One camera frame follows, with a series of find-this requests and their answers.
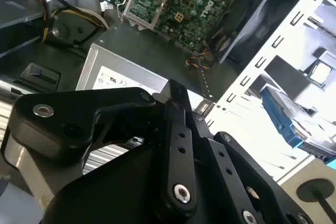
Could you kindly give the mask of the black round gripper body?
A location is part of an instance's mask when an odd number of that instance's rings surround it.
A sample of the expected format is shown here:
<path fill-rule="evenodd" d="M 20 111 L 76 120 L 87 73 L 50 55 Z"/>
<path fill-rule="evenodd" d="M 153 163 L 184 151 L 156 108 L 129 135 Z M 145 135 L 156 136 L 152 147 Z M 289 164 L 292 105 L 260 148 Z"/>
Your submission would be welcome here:
<path fill-rule="evenodd" d="M 43 222 L 224 223 L 206 203 L 195 155 L 189 163 L 167 165 L 172 159 L 160 146 L 129 151 L 62 189 Z"/>

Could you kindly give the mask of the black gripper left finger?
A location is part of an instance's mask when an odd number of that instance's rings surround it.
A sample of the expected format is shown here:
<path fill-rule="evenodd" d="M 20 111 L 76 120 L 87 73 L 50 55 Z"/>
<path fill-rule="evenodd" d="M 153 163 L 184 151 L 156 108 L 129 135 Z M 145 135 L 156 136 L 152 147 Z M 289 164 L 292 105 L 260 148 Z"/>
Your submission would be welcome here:
<path fill-rule="evenodd" d="M 160 146 L 167 165 L 194 158 L 185 87 L 168 81 L 156 96 L 141 88 L 28 94 L 9 118 L 9 162 L 45 212 L 67 185 L 143 146 Z"/>

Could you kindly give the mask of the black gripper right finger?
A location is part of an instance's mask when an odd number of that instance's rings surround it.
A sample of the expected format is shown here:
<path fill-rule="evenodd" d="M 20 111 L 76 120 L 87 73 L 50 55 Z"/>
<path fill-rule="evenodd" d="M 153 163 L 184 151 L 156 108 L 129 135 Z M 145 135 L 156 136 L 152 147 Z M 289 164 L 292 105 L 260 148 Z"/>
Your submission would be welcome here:
<path fill-rule="evenodd" d="M 226 132 L 212 135 L 205 120 L 187 113 L 203 194 L 224 223 L 312 223 L 311 218 Z"/>

